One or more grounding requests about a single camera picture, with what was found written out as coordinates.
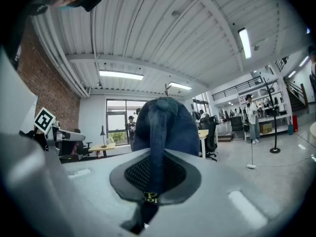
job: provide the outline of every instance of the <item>fluorescent light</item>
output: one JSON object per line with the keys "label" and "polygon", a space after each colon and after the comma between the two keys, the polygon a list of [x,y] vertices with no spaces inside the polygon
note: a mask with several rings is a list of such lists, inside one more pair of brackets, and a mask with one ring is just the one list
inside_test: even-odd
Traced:
{"label": "fluorescent light", "polygon": [[143,79],[143,75],[138,74],[131,74],[131,73],[125,73],[125,72],[117,72],[117,71],[100,71],[100,76],[102,77],[120,77],[120,78],[128,78],[128,79],[135,79],[135,80],[141,80]]}
{"label": "fluorescent light", "polygon": [[175,82],[171,82],[169,83],[169,86],[173,86],[173,87],[177,87],[177,88],[181,88],[181,89],[192,89],[191,87],[188,86],[184,86]]}
{"label": "fluorescent light", "polygon": [[245,28],[242,28],[238,31],[239,36],[241,38],[243,50],[245,51],[245,57],[246,59],[251,58],[251,49],[250,49],[250,43],[248,38],[248,32]]}
{"label": "fluorescent light", "polygon": [[300,67],[303,66],[305,64],[305,62],[308,60],[308,56],[305,57],[305,59],[301,62]]}
{"label": "fluorescent light", "polygon": [[292,73],[290,73],[290,75],[288,76],[289,78],[294,75],[296,73],[296,71],[293,71]]}

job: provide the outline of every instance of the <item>wooden desk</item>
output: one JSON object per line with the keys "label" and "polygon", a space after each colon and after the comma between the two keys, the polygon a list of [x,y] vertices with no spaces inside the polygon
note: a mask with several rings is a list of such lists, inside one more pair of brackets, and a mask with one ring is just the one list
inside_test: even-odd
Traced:
{"label": "wooden desk", "polygon": [[[203,157],[204,159],[206,159],[205,139],[206,139],[207,136],[208,136],[208,130],[198,130],[198,136],[199,136],[199,139],[201,140],[201,144],[202,144],[202,157]],[[218,150],[217,129],[215,129],[214,140],[216,141],[216,144],[217,144],[217,149],[215,150],[215,153],[217,153],[217,150]]]}
{"label": "wooden desk", "polygon": [[97,156],[100,155],[100,151],[103,151],[103,156],[106,157],[107,156],[107,152],[106,150],[111,150],[115,148],[115,143],[109,143],[107,144],[106,148],[102,148],[103,145],[94,145],[93,147],[89,148],[89,152],[93,152],[96,151]]}
{"label": "wooden desk", "polygon": [[311,125],[310,131],[311,135],[316,139],[316,122]]}

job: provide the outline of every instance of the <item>brick wall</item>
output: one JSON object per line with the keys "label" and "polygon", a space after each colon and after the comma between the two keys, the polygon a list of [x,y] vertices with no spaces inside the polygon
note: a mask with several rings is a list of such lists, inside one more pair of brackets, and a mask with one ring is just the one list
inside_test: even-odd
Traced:
{"label": "brick wall", "polygon": [[60,121],[62,129],[73,131],[78,128],[80,98],[51,63],[30,21],[21,42],[18,74],[38,97],[36,115],[45,107]]}

